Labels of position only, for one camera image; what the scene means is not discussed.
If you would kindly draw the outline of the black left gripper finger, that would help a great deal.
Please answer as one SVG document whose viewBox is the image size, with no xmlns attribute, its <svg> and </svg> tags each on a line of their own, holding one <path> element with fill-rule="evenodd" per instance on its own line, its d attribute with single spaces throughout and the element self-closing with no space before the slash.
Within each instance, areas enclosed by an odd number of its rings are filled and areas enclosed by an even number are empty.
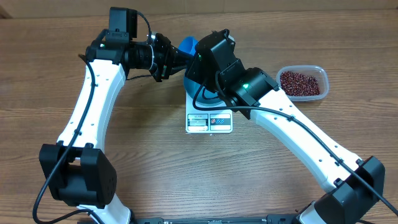
<svg viewBox="0 0 398 224">
<path fill-rule="evenodd" d="M 193 58 L 193 55 L 182 52 L 182 51 L 176 51 L 175 52 L 175 57 L 174 57 L 174 62 L 189 62 Z"/>
<path fill-rule="evenodd" d="M 190 63 L 189 60 L 174 62 L 174 73 L 177 73 L 181 70 L 185 70 L 189 66 L 189 63 Z"/>
</svg>

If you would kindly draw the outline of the blue plastic measuring scoop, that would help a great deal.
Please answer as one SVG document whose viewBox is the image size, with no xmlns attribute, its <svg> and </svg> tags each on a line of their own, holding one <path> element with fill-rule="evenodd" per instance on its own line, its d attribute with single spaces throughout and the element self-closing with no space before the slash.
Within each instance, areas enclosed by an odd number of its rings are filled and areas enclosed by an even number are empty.
<svg viewBox="0 0 398 224">
<path fill-rule="evenodd" d="M 197 43 L 198 41 L 196 40 L 196 38 L 194 38 L 193 36 L 188 36 L 181 41 L 178 49 L 182 52 L 194 55 L 196 52 L 195 46 Z"/>
</svg>

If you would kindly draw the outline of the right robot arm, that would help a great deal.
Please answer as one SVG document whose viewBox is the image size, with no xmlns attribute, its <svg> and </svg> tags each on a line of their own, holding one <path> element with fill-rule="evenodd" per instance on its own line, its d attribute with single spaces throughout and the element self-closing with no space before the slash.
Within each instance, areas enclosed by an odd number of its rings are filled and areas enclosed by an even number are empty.
<svg viewBox="0 0 398 224">
<path fill-rule="evenodd" d="M 384 165 L 340 146 L 265 71 L 245 68 L 234 55 L 229 30 L 212 32 L 201 40 L 186 38 L 180 48 L 192 56 L 185 73 L 188 79 L 216 93 L 225 110 L 238 111 L 272 133 L 324 190 L 323 197 L 295 216 L 295 223 L 357 223 L 383 201 Z"/>
</svg>

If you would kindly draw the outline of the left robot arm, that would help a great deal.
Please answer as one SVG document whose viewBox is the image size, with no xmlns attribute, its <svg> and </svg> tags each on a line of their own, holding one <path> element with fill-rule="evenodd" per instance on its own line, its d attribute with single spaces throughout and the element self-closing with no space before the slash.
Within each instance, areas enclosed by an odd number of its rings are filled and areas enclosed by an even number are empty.
<svg viewBox="0 0 398 224">
<path fill-rule="evenodd" d="M 39 153 L 42 190 L 95 223 L 135 221 L 116 195 L 117 173 L 104 153 L 109 119 L 130 70 L 147 70 L 161 82 L 185 69 L 191 58 L 160 33 L 150 32 L 146 40 L 137 41 L 140 17 L 134 9 L 110 9 L 108 28 L 81 55 L 85 80 L 70 120 L 57 142 L 44 144 Z"/>
</svg>

